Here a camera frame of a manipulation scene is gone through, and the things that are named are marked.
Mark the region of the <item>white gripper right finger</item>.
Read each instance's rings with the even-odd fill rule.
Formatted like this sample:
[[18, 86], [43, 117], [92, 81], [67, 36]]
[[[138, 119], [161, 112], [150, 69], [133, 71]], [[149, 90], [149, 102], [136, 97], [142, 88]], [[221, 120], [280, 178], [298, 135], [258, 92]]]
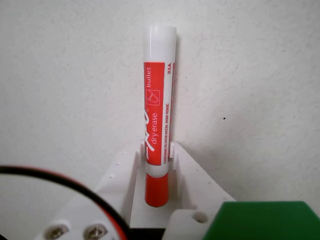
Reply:
[[235, 199], [176, 141], [171, 142], [180, 208], [171, 214], [163, 240], [202, 240], [224, 202]]

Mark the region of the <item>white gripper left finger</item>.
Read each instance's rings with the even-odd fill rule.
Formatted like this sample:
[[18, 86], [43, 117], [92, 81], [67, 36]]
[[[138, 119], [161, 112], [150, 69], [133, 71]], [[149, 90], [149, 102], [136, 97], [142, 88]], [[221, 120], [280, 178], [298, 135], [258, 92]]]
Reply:
[[[131, 221], [138, 169], [144, 166], [145, 144], [126, 146], [113, 159], [94, 192], [124, 219]], [[35, 237], [37, 240], [118, 240], [119, 234], [102, 210], [76, 194]]]

